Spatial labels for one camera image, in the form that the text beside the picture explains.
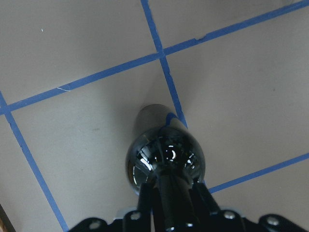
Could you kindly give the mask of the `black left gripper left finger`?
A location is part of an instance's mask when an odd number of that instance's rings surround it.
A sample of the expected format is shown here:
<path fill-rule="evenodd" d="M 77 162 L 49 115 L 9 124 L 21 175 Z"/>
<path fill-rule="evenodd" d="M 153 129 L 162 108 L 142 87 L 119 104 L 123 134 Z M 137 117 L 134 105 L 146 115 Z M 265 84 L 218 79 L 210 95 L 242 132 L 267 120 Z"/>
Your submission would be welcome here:
<path fill-rule="evenodd" d="M 143 183 L 140 187 L 137 211 L 142 216 L 151 216 L 153 187 L 149 183 Z"/>

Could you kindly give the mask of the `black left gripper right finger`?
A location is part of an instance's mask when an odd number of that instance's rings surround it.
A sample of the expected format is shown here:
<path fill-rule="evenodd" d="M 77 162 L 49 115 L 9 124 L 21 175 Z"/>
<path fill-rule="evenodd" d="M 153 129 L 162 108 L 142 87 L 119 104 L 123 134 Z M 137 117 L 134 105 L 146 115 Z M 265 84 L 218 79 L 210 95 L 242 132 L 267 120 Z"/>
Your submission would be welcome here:
<path fill-rule="evenodd" d="M 192 186 L 192 201 L 198 215 L 213 215 L 221 211 L 219 205 L 203 183 L 195 182 Z"/>

